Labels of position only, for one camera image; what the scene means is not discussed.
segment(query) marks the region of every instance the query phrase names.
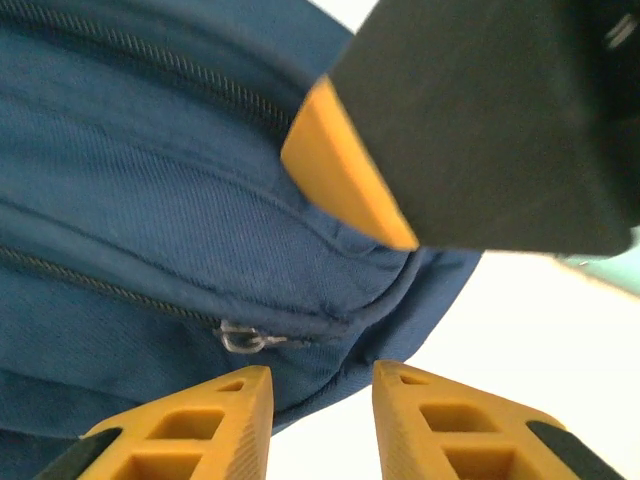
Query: zipper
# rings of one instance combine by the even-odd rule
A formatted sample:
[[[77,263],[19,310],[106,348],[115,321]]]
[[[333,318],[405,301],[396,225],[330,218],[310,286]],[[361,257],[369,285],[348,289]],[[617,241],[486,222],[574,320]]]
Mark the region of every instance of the zipper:
[[[0,23],[27,28],[34,33],[53,33],[80,42],[83,46],[106,50],[111,55],[129,60],[136,67],[151,70],[158,78],[170,77],[181,88],[214,102],[216,106],[225,107],[231,113],[266,129],[279,140],[284,140],[291,127],[292,117],[283,109],[223,73],[203,66],[186,55],[100,22],[32,1],[0,0]],[[252,354],[276,345],[301,347],[313,341],[308,338],[272,336],[255,328],[234,325],[227,320],[156,300],[4,246],[0,246],[0,263],[26,268],[182,321],[196,322],[213,331],[232,353]]]
[[[292,340],[284,336],[269,335],[255,328],[234,325],[227,320],[156,300],[1,245],[0,264],[27,269],[47,278],[54,278],[108,297],[124,300],[138,307],[156,310],[181,321],[195,322],[201,327],[213,331],[220,338],[223,346],[231,353],[253,354],[273,346],[302,347],[311,343],[309,339]]]
[[[0,22],[3,21],[27,27],[36,33],[47,31],[69,37],[89,46],[106,49],[160,76],[169,74],[180,82],[181,87],[225,106],[247,121],[262,126],[280,140],[284,139],[291,127],[291,115],[260,94],[186,55],[136,35],[27,0],[0,0]]]

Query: backpack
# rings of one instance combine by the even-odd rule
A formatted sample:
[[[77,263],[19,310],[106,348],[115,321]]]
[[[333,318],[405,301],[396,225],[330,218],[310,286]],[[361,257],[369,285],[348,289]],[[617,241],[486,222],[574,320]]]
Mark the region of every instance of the backpack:
[[[306,0],[0,1],[3,479],[248,365],[277,433],[424,342],[480,254],[383,247],[279,158],[349,38]]]

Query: zipper pull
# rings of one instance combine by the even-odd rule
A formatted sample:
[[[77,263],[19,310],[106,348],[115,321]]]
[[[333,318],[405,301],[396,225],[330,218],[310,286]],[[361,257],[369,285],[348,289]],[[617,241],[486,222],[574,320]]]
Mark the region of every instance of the zipper pull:
[[[220,328],[215,330],[215,333],[220,336],[222,345],[228,352],[242,355],[255,354],[267,347],[289,341],[287,337],[265,336],[255,328],[238,327],[230,324],[227,320],[220,322]]]

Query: white surface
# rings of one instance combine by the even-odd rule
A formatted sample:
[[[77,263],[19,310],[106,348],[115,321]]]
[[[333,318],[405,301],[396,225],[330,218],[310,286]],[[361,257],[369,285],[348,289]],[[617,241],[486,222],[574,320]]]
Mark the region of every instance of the white surface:
[[[357,28],[373,0],[316,0]],[[627,480],[640,480],[640,301],[551,260],[485,256],[408,362],[555,416]],[[371,389],[271,442],[269,480],[376,480]]]

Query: green object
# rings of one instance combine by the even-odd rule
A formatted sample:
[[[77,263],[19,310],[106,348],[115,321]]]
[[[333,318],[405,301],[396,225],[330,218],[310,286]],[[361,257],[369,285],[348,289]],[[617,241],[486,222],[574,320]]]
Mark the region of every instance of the green object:
[[[640,295],[640,227],[634,230],[635,246],[616,257],[569,257],[563,263],[611,285]]]

